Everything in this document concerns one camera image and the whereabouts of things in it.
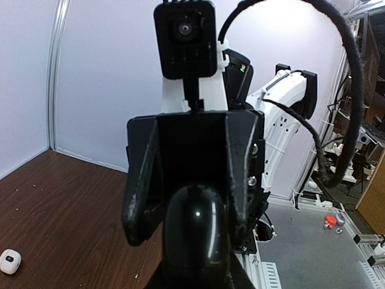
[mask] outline wooden floor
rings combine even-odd
[[[130,247],[120,223],[126,174],[47,151],[0,181],[0,251],[23,262],[0,288],[143,288],[161,234]]]

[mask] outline screw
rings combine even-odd
[[[255,176],[249,177],[249,179],[247,181],[247,185],[252,188],[252,187],[255,187],[256,184],[257,184],[256,177]]]
[[[253,145],[253,152],[252,152],[252,154],[253,155],[256,155],[258,153],[258,145],[255,143],[254,145]]]

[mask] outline black cable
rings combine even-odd
[[[220,34],[219,41],[221,43],[224,42],[224,38],[226,36],[227,30],[229,29],[231,23],[235,20],[235,18],[248,7],[251,7],[254,4],[260,3],[264,0],[243,0],[238,6],[234,9],[234,11],[230,14],[230,16],[226,19]],[[315,141],[316,150],[317,150],[317,159],[319,164],[319,172],[321,174],[321,181],[327,187],[335,187],[339,183],[341,183],[343,176],[350,164],[351,159],[354,156],[356,142],[359,136],[359,128],[363,119],[363,91],[364,91],[364,79],[363,79],[363,68],[362,62],[359,54],[359,50],[357,48],[356,41],[352,34],[351,28],[346,22],[346,19],[340,12],[333,6],[333,4],[327,2],[326,0],[302,0],[303,2],[311,4],[316,10],[325,14],[338,29],[338,32],[342,38],[342,45],[346,50],[346,57],[350,66],[352,84],[351,84],[351,94],[352,94],[352,104],[351,104],[351,117],[349,122],[349,127],[345,136],[345,143],[342,149],[342,153],[340,155],[339,161],[336,166],[335,174],[329,178],[326,174],[324,163],[322,162],[324,159],[321,142],[319,140],[319,135],[315,131],[315,129],[309,125],[299,114],[297,114],[294,110],[290,110],[288,107],[282,104],[278,104],[274,101],[265,100],[271,102],[272,104],[278,106],[285,112],[289,113],[291,116],[296,118],[302,125],[304,125],[313,136]]]

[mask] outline red object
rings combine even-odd
[[[325,217],[325,225],[327,225],[330,229],[333,229],[334,226],[337,225],[337,219],[333,216],[326,216]]]

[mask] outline white wall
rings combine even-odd
[[[126,122],[160,112],[161,67],[153,9],[160,0],[72,1],[61,43],[57,87],[57,149],[120,170]],[[238,1],[214,1],[218,32]],[[344,11],[351,0],[338,0]],[[249,8],[232,25],[234,50],[252,60],[256,90],[277,63],[318,73],[319,101],[311,123],[320,127],[333,97],[343,48],[336,28],[310,5],[269,0]],[[313,146],[303,128],[294,137],[273,193],[289,197]]]
[[[56,5],[0,0],[0,178],[48,148],[46,77]]]

